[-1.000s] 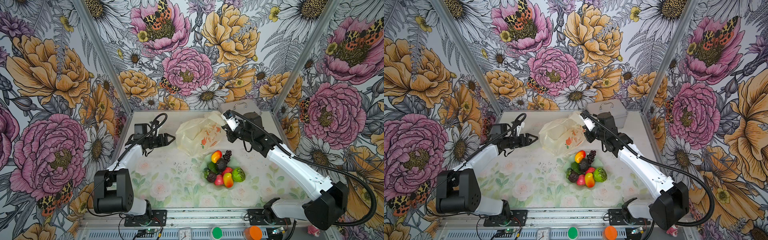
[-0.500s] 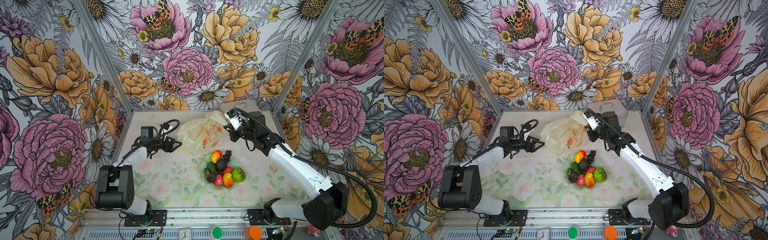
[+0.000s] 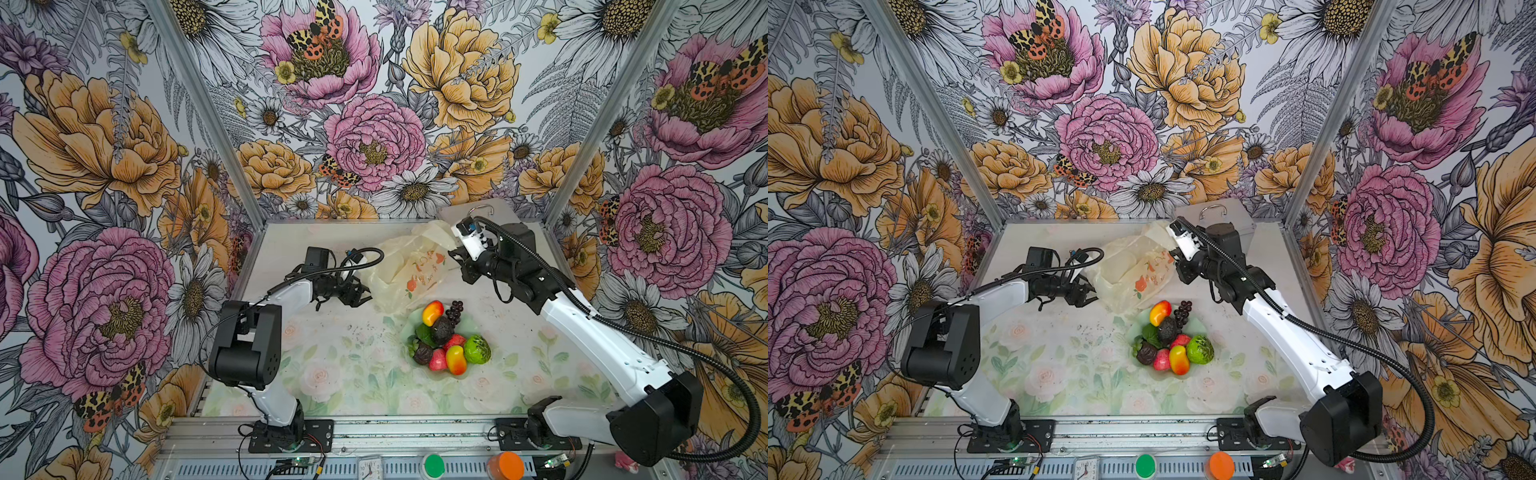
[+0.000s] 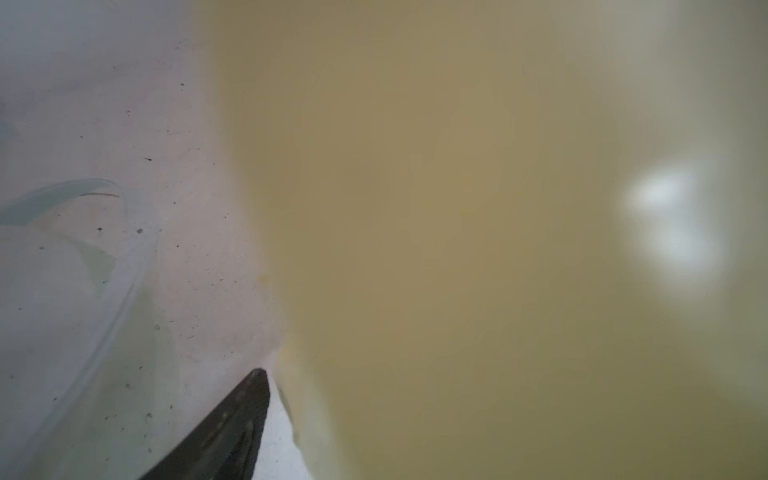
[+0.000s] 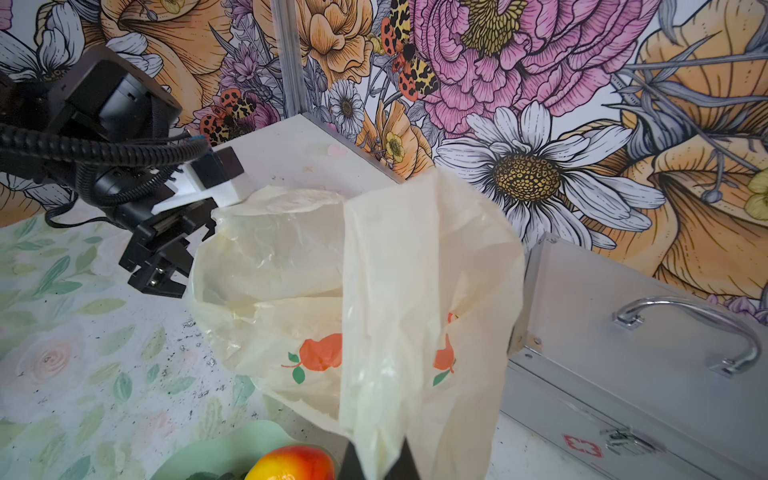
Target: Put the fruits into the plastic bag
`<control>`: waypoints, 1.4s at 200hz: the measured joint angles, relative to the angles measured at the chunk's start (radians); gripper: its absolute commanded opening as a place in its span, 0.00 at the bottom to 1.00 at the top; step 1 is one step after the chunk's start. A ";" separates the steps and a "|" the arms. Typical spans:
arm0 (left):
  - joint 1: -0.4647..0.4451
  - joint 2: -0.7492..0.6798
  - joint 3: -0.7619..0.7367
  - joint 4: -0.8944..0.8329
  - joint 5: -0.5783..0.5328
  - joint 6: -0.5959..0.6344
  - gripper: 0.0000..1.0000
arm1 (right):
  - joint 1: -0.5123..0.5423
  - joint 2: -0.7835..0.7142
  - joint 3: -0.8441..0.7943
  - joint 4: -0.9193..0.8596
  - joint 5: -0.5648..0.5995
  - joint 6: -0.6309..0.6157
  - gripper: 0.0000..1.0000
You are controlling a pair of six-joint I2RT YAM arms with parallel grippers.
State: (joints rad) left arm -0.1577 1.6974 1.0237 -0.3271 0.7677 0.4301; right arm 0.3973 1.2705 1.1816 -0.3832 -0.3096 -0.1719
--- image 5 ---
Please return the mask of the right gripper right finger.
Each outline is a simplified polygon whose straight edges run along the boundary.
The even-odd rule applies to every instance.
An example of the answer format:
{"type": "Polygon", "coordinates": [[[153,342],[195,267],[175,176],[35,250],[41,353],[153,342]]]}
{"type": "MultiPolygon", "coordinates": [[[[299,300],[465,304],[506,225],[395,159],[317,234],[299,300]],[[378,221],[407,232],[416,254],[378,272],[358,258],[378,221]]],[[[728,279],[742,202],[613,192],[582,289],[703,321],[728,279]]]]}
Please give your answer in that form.
{"type": "Polygon", "coordinates": [[[390,468],[384,477],[385,480],[420,480],[415,461],[408,444],[405,440],[402,445],[400,456],[390,468]]]}

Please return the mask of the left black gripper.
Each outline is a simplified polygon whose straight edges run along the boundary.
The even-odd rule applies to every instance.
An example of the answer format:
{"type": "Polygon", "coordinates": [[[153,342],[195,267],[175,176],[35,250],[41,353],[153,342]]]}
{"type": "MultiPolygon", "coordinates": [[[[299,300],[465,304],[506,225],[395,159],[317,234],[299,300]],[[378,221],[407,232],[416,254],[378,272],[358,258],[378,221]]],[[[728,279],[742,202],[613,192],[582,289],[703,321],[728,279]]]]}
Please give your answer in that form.
{"type": "Polygon", "coordinates": [[[188,237],[215,231],[213,211],[233,206],[252,193],[252,181],[231,147],[191,162],[148,169],[89,168],[89,204],[106,220],[131,233],[119,265],[128,284],[143,294],[180,298],[186,286],[173,279],[190,275],[188,237]]]}

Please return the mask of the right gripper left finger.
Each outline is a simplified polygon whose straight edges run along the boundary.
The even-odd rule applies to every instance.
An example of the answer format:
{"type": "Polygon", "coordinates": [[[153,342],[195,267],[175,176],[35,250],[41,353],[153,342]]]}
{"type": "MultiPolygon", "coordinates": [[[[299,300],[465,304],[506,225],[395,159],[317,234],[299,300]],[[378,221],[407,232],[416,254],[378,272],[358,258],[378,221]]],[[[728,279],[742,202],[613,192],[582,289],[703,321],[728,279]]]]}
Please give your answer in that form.
{"type": "Polygon", "coordinates": [[[337,480],[365,480],[365,476],[353,443],[347,444],[337,480]]]}

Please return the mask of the translucent plastic bag orange print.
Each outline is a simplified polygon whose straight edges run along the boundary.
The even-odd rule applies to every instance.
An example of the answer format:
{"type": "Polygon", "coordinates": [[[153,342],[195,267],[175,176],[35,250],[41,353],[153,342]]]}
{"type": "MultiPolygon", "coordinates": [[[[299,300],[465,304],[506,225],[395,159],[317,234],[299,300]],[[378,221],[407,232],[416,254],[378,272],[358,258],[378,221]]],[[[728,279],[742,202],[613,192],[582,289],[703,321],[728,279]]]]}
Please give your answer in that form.
{"type": "Polygon", "coordinates": [[[488,470],[525,255],[496,204],[432,169],[352,199],[267,186],[216,209],[184,301],[217,360],[381,479],[488,470]]]}

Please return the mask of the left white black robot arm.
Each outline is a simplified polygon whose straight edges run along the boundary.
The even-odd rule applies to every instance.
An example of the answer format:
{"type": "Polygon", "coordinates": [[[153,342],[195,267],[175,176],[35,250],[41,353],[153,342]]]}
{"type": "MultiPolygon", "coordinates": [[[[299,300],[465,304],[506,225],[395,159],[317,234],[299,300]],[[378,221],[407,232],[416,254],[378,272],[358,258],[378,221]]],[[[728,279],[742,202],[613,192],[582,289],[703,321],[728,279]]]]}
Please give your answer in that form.
{"type": "Polygon", "coordinates": [[[193,257],[188,238],[212,234],[214,209],[253,190],[231,148],[211,135],[172,135],[180,104],[160,84],[99,46],[61,78],[1,78],[1,168],[13,176],[69,187],[73,199],[46,213],[46,224],[75,201],[130,233],[120,266],[141,293],[184,294],[193,257]]]}

